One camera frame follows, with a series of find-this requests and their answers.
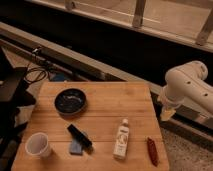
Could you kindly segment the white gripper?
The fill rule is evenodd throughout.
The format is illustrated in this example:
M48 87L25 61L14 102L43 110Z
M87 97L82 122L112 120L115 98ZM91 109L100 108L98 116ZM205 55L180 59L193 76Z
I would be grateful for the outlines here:
M160 113L160 119L162 121L168 121L175 113L176 109L181 106L183 103L182 100L170 100L166 96L166 87L163 87L157 101L162 104L161 113Z

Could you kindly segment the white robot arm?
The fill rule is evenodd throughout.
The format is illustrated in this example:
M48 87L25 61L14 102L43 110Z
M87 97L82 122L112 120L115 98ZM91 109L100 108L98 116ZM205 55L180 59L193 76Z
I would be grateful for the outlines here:
M166 85L158 101L162 103L160 119L168 121L185 98L189 98L213 115L213 86L205 82L207 66L201 61L191 61L169 69L165 74Z

